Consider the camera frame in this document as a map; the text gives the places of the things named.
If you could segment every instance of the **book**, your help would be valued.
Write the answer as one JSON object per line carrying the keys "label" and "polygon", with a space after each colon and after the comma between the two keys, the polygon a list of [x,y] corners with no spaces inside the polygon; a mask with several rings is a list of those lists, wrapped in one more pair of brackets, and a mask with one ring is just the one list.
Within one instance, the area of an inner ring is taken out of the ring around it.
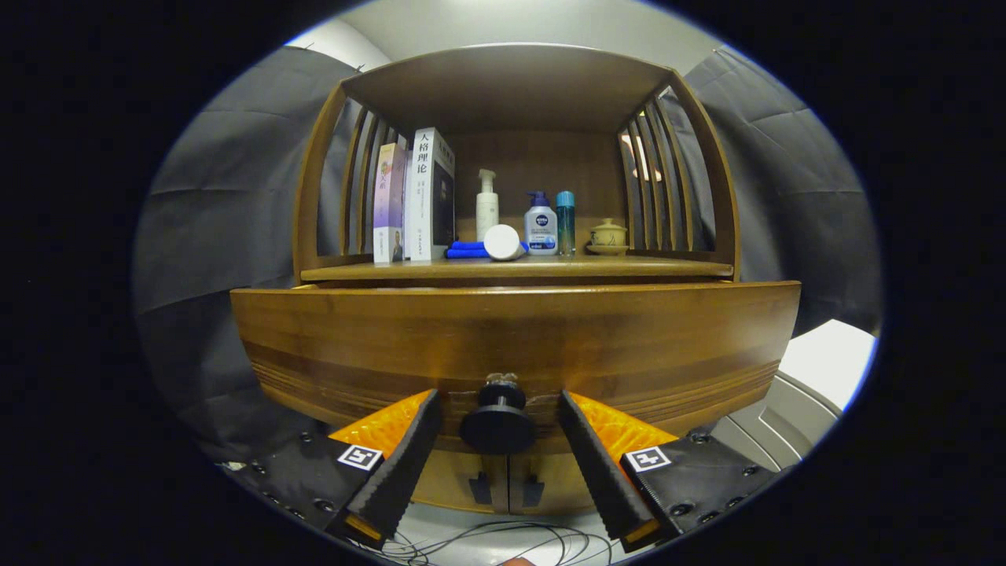
{"label": "book", "polygon": [[412,191],[408,187],[412,186],[412,153],[411,149],[405,150],[405,182],[403,183],[404,195],[402,196],[402,210],[401,210],[401,235],[405,240],[405,244],[402,249],[402,256],[406,259],[412,257],[412,246],[411,237],[408,236],[410,229],[412,227],[411,221],[411,196]]}
{"label": "book", "polygon": [[374,176],[374,262],[398,261],[404,256],[402,197],[406,160],[405,150],[398,144],[380,146]]}
{"label": "book", "polygon": [[440,258],[455,239],[454,151],[436,128],[424,128],[412,154],[409,252],[413,260]]}

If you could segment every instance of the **black knob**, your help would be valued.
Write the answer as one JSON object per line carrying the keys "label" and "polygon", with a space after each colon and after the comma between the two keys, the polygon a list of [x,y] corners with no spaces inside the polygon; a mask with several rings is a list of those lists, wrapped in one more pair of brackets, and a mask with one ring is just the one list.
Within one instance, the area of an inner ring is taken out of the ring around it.
{"label": "black knob", "polygon": [[534,443],[534,421],[517,384],[496,381],[479,392],[480,407],[461,420],[461,439],[480,454],[514,454]]}

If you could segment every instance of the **blue bottle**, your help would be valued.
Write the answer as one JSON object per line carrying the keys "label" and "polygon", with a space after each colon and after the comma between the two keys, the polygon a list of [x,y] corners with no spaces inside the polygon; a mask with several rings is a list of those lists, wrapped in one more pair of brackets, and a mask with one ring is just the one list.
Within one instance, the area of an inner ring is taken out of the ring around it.
{"label": "blue bottle", "polygon": [[559,224],[559,254],[576,254],[576,217],[572,192],[563,190],[555,196],[555,215]]}

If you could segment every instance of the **white book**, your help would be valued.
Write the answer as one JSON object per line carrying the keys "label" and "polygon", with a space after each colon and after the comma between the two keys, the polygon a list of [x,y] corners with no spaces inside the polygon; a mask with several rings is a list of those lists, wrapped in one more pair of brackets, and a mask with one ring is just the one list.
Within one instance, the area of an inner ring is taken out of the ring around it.
{"label": "white book", "polygon": [[455,238],[454,151],[436,128],[415,132],[406,213],[413,260],[443,257]]}

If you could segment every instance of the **cabinet top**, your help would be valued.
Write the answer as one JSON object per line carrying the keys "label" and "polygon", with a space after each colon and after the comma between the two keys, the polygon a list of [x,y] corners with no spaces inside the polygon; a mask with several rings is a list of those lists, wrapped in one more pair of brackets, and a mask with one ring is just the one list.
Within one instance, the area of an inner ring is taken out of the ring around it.
{"label": "cabinet top", "polygon": [[675,71],[590,47],[497,43],[428,53],[343,80],[404,133],[552,130],[615,134]]}

